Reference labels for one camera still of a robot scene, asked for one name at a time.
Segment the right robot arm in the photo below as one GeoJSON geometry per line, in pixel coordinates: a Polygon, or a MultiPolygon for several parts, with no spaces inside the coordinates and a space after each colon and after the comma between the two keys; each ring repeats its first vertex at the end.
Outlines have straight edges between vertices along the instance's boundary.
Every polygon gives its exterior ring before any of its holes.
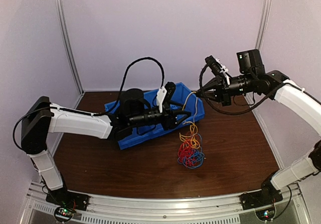
{"type": "MultiPolygon", "coordinates": [[[[238,52],[237,58],[240,75],[232,77],[219,60],[213,56],[206,57],[205,66],[199,76],[197,96],[203,98],[214,111],[230,116],[248,113],[265,100],[271,99],[292,110],[318,134],[320,133],[320,101],[282,72],[266,72],[258,49],[238,52]],[[222,106],[230,106],[233,97],[250,92],[264,97],[243,111],[223,111],[212,104],[215,101],[222,106]]],[[[319,172],[320,142],[317,142],[309,153],[294,161],[289,167],[270,175],[262,183],[257,200],[260,204],[269,204],[282,188],[319,172]]]]}

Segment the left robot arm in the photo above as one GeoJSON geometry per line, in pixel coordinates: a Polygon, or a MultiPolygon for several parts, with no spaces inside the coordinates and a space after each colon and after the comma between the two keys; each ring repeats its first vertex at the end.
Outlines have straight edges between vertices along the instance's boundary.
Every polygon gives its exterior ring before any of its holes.
{"type": "Polygon", "coordinates": [[[130,136],[134,128],[161,125],[165,131],[175,129],[191,113],[183,108],[171,109],[171,105],[176,104],[172,101],[173,94],[174,90],[161,87],[156,93],[156,106],[151,106],[142,90],[132,88],[119,94],[112,107],[114,113],[65,108],[42,96],[17,121],[21,126],[21,142],[16,146],[36,165],[49,195],[61,206],[67,206],[72,202],[72,194],[48,151],[48,133],[122,140],[130,136]]]}

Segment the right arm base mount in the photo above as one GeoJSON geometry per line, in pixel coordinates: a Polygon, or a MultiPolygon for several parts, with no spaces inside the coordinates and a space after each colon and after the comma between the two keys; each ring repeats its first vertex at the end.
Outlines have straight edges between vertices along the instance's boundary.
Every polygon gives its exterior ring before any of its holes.
{"type": "Polygon", "coordinates": [[[243,210],[253,209],[256,217],[262,222],[273,221],[276,218],[277,202],[283,201],[279,192],[269,194],[267,191],[245,192],[240,195],[243,210]]]}

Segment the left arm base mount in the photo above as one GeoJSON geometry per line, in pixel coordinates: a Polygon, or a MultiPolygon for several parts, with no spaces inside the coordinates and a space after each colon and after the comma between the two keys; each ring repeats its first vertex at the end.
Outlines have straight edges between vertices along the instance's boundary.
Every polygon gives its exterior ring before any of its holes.
{"type": "Polygon", "coordinates": [[[79,214],[79,211],[86,211],[89,203],[89,196],[76,192],[70,192],[70,199],[58,201],[50,193],[47,193],[46,202],[57,205],[53,216],[58,222],[68,222],[79,214]]]}

